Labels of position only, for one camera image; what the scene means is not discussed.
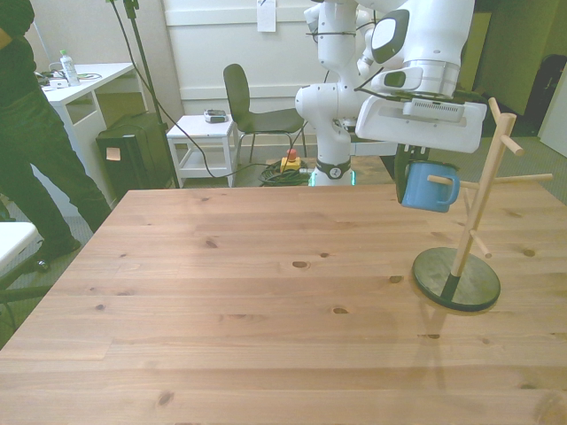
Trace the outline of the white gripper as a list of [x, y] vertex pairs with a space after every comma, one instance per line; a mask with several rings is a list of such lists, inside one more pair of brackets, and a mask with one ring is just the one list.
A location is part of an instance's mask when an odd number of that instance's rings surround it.
[[479, 146], [484, 118], [485, 106], [478, 103], [419, 98], [399, 102], [371, 97], [362, 105], [355, 133], [364, 139], [400, 143], [394, 159], [394, 181], [401, 202], [408, 182], [409, 145], [415, 145], [414, 161], [427, 160], [428, 148], [472, 153]]

